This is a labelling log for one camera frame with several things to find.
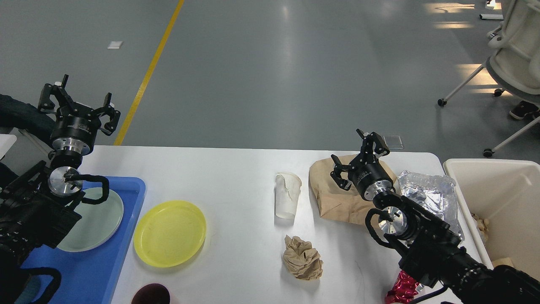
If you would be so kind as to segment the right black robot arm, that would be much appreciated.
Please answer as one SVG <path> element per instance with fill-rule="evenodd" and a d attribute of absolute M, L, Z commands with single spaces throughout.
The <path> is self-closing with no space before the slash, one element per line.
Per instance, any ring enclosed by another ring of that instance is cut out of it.
<path fill-rule="evenodd" d="M 356 132 L 362 138 L 359 154 L 349 164 L 332 155 L 330 176 L 339 188 L 354 186 L 361 198 L 374 204 L 364 220 L 367 230 L 380 246 L 398 252 L 401 270 L 427 287 L 442 285 L 413 303 L 450 289 L 464 304 L 538 304 L 538 280 L 504 264 L 489 269 L 472 258 L 459 246 L 459 237 L 449 223 L 397 194 L 379 162 L 390 153 L 383 138 L 375 132 Z"/>

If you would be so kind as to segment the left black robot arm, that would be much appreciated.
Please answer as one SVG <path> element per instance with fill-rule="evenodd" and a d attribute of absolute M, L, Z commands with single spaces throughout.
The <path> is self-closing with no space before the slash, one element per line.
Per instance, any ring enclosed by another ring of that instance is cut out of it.
<path fill-rule="evenodd" d="M 45 84 L 38 106 L 1 96 L 1 125 L 26 129 L 51 148 L 49 161 L 39 161 L 25 173 L 1 173 L 1 302 L 14 304 L 33 277 L 51 278 L 37 304 L 48 303 L 62 276 L 51 267 L 22 268 L 38 247 L 56 248 L 82 218 L 79 204 L 99 205 L 109 197 L 110 182 L 100 175 L 81 174 L 83 157 L 93 151 L 97 133 L 110 136 L 120 111 L 106 94 L 93 109 L 66 92 L 69 79 Z"/>

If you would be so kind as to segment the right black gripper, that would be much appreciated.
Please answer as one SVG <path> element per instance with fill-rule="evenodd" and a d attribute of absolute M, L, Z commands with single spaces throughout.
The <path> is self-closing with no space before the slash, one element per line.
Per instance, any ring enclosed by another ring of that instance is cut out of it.
<path fill-rule="evenodd" d="M 378 133 L 365 133 L 360 129 L 356 132 L 362 138 L 359 154 L 349 164 L 342 164 L 339 157 L 332 154 L 334 169 L 330 177 L 340 189 L 349 191 L 354 186 L 363 200 L 372 201 L 376 195 L 394 188 L 393 180 L 378 163 L 380 157 L 390 153 L 390 149 Z"/>

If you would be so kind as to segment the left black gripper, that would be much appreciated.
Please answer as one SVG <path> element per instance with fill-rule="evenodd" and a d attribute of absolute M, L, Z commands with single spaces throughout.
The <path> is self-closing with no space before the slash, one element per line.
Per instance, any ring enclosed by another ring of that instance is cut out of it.
<path fill-rule="evenodd" d="M 54 114 L 56 104 L 51 96 L 56 98 L 57 109 L 55 127 L 51 133 L 51 146 L 54 150 L 71 150 L 81 155 L 88 155 L 93 151 L 97 133 L 100 130 L 106 136 L 111 136 L 117 129 L 120 111 L 116 110 L 111 102 L 112 93 L 105 95 L 103 106 L 90 112 L 77 111 L 73 114 L 73 99 L 66 92 L 69 75 L 64 75 L 60 85 L 45 84 L 40 93 L 38 112 L 41 114 Z M 102 117 L 109 120 L 102 123 Z"/>

